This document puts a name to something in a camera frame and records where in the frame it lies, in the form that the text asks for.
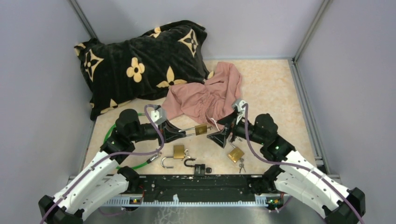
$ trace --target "gray wall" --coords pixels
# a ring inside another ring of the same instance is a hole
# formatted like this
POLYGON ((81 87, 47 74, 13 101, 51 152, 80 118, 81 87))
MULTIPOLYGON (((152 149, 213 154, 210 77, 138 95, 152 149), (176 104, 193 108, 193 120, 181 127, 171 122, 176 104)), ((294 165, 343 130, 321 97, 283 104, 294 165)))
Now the gray wall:
POLYGON ((0 21, 0 222, 37 224, 38 200, 85 153, 90 93, 73 46, 89 36, 66 0, 1 1, 0 21))
POLYGON ((104 43, 141 35, 167 22, 207 28, 206 59, 292 57, 322 0, 79 0, 104 43))
POLYGON ((298 66, 330 168, 395 223, 396 1, 334 1, 298 66))

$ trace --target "small key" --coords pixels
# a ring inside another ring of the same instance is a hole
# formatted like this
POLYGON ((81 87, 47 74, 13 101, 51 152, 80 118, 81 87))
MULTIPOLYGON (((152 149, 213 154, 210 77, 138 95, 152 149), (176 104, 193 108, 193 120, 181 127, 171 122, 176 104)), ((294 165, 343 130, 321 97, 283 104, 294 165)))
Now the small key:
POLYGON ((242 171, 242 168, 243 168, 243 170, 244 170, 245 173, 246 173, 245 165, 244 165, 243 163, 240 163, 240 164, 239 164, 239 173, 242 171))

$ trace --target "beige floor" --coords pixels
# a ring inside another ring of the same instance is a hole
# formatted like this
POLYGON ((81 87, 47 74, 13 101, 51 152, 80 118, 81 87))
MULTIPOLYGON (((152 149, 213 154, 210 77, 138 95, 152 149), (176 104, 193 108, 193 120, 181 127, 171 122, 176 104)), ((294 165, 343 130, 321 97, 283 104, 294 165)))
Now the beige floor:
MULTIPOLYGON (((218 61, 206 61, 208 70, 214 70, 218 61)), ((249 120, 254 121, 257 115, 269 113, 278 124, 278 133, 293 144, 296 149, 312 164, 314 156, 304 123, 301 107, 297 98, 289 64, 287 60, 232 60, 243 76, 242 96, 249 103, 249 120)), ((100 115, 96 121, 91 143, 87 152, 85 166, 92 160, 103 143, 103 138, 109 128, 114 124, 121 111, 133 108, 143 112, 146 104, 161 104, 163 99, 148 101, 136 99, 129 104, 116 108, 106 114, 100 115)), ((147 123, 146 117, 140 117, 141 123, 147 123)), ((197 125, 187 116, 180 116, 171 121, 179 128, 188 128, 197 125)), ((190 156, 196 158, 196 163, 206 164, 212 168, 212 174, 238 174, 238 163, 233 163, 227 154, 232 150, 228 144, 220 148, 206 138, 206 135, 192 136, 179 139, 165 145, 163 156, 173 155, 173 145, 184 144, 190 151, 190 156)), ((235 144, 241 148, 245 155, 245 169, 248 174, 262 174, 269 165, 253 156, 247 147, 246 141, 235 144)), ((135 144, 135 152, 149 152, 158 147, 157 141, 144 141, 135 144)), ((253 143, 253 147, 260 154, 260 145, 253 143)), ((122 166, 135 166, 146 161, 150 156, 129 156, 122 166)), ((158 159, 153 163, 137 170, 139 174, 192 174, 192 168, 185 167, 181 160, 166 159, 165 163, 174 166, 174 169, 164 169, 158 159)))

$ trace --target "black pillow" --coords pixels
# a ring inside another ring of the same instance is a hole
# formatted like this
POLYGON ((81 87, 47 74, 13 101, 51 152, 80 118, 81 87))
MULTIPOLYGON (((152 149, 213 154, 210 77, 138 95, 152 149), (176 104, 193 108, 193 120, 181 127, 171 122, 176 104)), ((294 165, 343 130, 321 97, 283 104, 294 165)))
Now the black pillow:
POLYGON ((103 44, 93 38, 75 46, 92 91, 91 120, 135 98, 165 97, 170 85, 203 83, 205 28, 191 21, 157 27, 140 37, 103 44))

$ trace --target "pink cloth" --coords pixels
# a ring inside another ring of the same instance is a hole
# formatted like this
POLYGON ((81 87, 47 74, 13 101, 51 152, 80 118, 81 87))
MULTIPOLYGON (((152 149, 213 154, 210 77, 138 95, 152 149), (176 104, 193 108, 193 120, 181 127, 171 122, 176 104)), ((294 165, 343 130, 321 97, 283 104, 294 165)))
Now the pink cloth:
POLYGON ((169 120, 185 114, 199 124, 213 124, 231 114, 232 103, 241 98, 242 76, 232 63, 219 62, 214 76, 205 84, 173 85, 162 104, 169 120))

